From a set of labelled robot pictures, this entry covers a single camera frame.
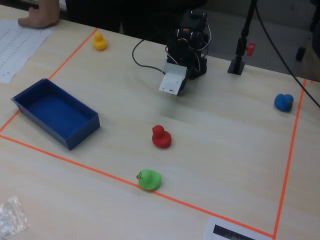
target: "microphone stand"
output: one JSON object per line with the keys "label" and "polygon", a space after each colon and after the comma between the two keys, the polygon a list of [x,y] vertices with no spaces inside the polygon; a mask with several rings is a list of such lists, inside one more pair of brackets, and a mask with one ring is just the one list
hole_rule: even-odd
{"label": "microphone stand", "polygon": [[242,61],[242,56],[245,54],[247,49],[247,36],[249,35],[249,27],[251,20],[254,16],[254,12],[257,6],[258,0],[251,0],[250,8],[246,16],[244,28],[241,31],[241,37],[238,39],[238,44],[236,46],[236,57],[231,61],[228,69],[228,73],[241,75],[245,66],[245,62]]}

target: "black cable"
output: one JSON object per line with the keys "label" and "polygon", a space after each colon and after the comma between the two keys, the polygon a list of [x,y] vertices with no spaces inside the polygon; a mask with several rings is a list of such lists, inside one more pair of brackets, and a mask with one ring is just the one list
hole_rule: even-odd
{"label": "black cable", "polygon": [[161,69],[155,67],[155,66],[148,66],[148,65],[141,65],[140,63],[138,63],[135,59],[135,50],[136,48],[144,41],[145,39],[142,39],[137,45],[135,45],[134,49],[132,50],[132,58],[133,58],[133,61],[139,65],[140,67],[143,67],[143,68],[149,68],[149,69],[155,69],[155,70],[158,70],[160,71],[161,73],[163,73],[164,75],[166,74],[164,71],[162,71]]}
{"label": "black cable", "polygon": [[305,87],[301,84],[301,82],[299,82],[299,80],[296,78],[296,76],[294,75],[294,73],[290,70],[289,66],[286,64],[284,58],[281,56],[280,52],[278,51],[277,47],[275,46],[274,42],[271,40],[271,37],[269,36],[269,33],[267,32],[267,29],[264,25],[264,23],[261,20],[259,11],[258,11],[258,7],[255,6],[255,12],[256,15],[259,19],[259,22],[263,28],[263,31],[266,35],[266,37],[269,39],[272,47],[274,48],[274,50],[276,51],[276,53],[278,54],[279,58],[281,59],[282,63],[284,64],[285,68],[288,70],[288,72],[292,75],[292,77],[294,78],[294,80],[296,80],[296,82],[300,85],[300,87],[303,89],[303,91],[311,98],[311,100],[320,108],[320,104],[310,95],[310,93],[305,89]]}

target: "orange tape line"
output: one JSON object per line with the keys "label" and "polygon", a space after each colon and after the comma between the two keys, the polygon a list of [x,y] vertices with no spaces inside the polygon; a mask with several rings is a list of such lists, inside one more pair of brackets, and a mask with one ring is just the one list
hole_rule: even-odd
{"label": "orange tape line", "polygon": [[16,113],[0,128],[0,133],[11,123],[11,121],[20,113],[20,110],[16,111]]}
{"label": "orange tape line", "polygon": [[[96,28],[85,40],[83,43],[81,43],[80,46],[78,46],[76,48],[76,50],[74,50],[74,52],[61,64],[61,66],[54,71],[54,73],[48,78],[49,80],[51,80],[58,72],[59,70],[79,51],[80,48],[82,48],[83,45],[86,44],[86,42],[89,41],[89,39],[93,36],[93,34],[96,33],[96,31],[98,30],[98,28]],[[2,128],[0,128],[0,133],[12,122],[12,120],[20,113],[20,110],[18,110],[4,125]]]}
{"label": "orange tape line", "polygon": [[[56,155],[56,154],[47,152],[47,151],[42,150],[42,149],[40,149],[40,148],[37,148],[37,147],[31,146],[31,145],[29,145],[29,144],[23,143],[23,142],[21,142],[21,141],[14,140],[14,139],[12,139],[12,138],[10,138],[10,137],[7,137],[7,136],[0,135],[0,138],[5,139],[5,140],[8,140],[8,141],[11,141],[11,142],[13,142],[13,143],[16,143],[16,144],[19,144],[19,145],[22,145],[22,146],[25,146],[25,147],[27,147],[27,148],[30,148],[30,149],[33,149],[33,150],[38,151],[38,152],[40,152],[40,153],[49,155],[49,156],[54,157],[54,158],[56,158],[56,159],[60,159],[60,160],[65,161],[65,162],[67,162],[67,163],[76,165],[76,166],[78,166],[78,167],[81,167],[81,168],[90,170],[90,171],[92,171],[92,172],[95,172],[95,173],[104,175],[104,176],[106,176],[106,177],[115,179],[115,180],[120,181],[120,182],[122,182],[122,183],[125,183],[125,184],[128,184],[128,185],[131,185],[131,186],[133,186],[133,187],[136,187],[136,188],[141,189],[141,187],[140,187],[138,184],[133,183],[133,182],[130,182],[130,181],[127,181],[127,180],[122,179],[122,178],[120,178],[120,177],[118,177],[118,176],[115,176],[115,175],[106,173],[106,172],[104,172],[104,171],[95,169],[95,168],[93,168],[93,167],[90,167],[90,166],[81,164],[81,163],[76,162],[76,161],[72,161],[72,160],[67,159],[67,158],[65,158],[65,157],[58,156],[58,155]],[[203,209],[203,208],[194,206],[194,205],[189,204],[189,203],[187,203],[187,202],[180,201],[180,200],[178,200],[178,199],[176,199],[176,198],[167,196],[167,195],[165,195],[165,194],[162,194],[162,193],[159,193],[159,192],[156,192],[156,191],[149,191],[149,192],[152,193],[152,194],[155,194],[155,195],[157,195],[157,196],[159,196],[159,197],[162,197],[162,198],[168,199],[168,200],[170,200],[170,201],[173,201],[173,202],[175,202],[175,203],[177,203],[177,204],[181,204],[181,205],[186,206],[186,207],[188,207],[188,208],[191,208],[191,209],[200,211],[200,212],[202,212],[202,213],[205,213],[205,214],[208,214],[208,215],[211,215],[211,216],[220,218],[220,219],[223,219],[223,220],[225,220],[225,221],[228,221],[228,222],[230,222],[230,223],[239,225],[239,226],[241,226],[241,227],[243,227],[243,228],[252,230],[252,231],[254,231],[254,232],[257,232],[257,233],[259,233],[259,234],[265,235],[265,236],[267,236],[267,237],[270,237],[270,238],[273,237],[273,235],[270,234],[270,233],[264,232],[264,231],[262,231],[262,230],[259,230],[259,229],[257,229],[257,228],[254,228],[254,227],[252,227],[252,226],[249,226],[249,225],[243,224],[243,223],[241,223],[241,222],[232,220],[232,219],[230,219],[230,218],[228,218],[228,217],[225,217],[225,216],[216,214],[216,213],[214,213],[214,212],[205,210],[205,209]]]}
{"label": "orange tape line", "polygon": [[[306,84],[307,84],[307,79],[304,80],[303,86],[306,87]],[[292,153],[294,150],[296,132],[297,132],[297,127],[298,127],[301,105],[302,105],[302,101],[304,99],[304,93],[305,93],[305,91],[302,89],[301,94],[300,94],[298,109],[297,109],[296,116],[295,116],[294,127],[293,127],[293,132],[292,132],[292,137],[291,137],[290,150],[289,150],[289,155],[288,155],[288,161],[286,163],[286,169],[285,169],[285,174],[284,174],[284,181],[283,181],[283,186],[282,186],[281,198],[280,198],[278,213],[276,215],[275,226],[274,226],[274,231],[273,231],[273,236],[272,236],[272,239],[274,239],[274,240],[277,237],[281,212],[282,212],[282,208],[284,205],[287,182],[288,182],[288,177],[289,177],[289,170],[290,170],[290,165],[291,165],[291,158],[292,158]]]}
{"label": "orange tape line", "polygon": [[61,64],[61,66],[55,70],[55,72],[48,78],[49,80],[51,80],[56,74],[57,72],[60,71],[60,69],[79,51],[80,48],[82,48],[83,45],[85,45],[89,39],[96,33],[96,31],[98,30],[98,28],[96,28],[87,38],[86,40],[84,40],[83,43],[81,43],[80,46],[77,47],[76,50],[74,50],[74,52]]}

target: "blue box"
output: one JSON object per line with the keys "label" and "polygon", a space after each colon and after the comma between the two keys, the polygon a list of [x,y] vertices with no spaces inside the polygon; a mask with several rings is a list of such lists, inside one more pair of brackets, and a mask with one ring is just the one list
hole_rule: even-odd
{"label": "blue box", "polygon": [[11,100],[69,150],[100,127],[97,112],[48,79],[36,82]]}

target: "person's hand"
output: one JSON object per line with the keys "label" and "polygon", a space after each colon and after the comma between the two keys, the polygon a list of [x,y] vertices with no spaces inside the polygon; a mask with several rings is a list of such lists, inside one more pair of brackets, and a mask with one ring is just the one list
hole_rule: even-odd
{"label": "person's hand", "polygon": [[19,18],[22,27],[43,29],[56,25],[60,19],[59,0],[39,0],[39,8],[29,8],[29,17]]}

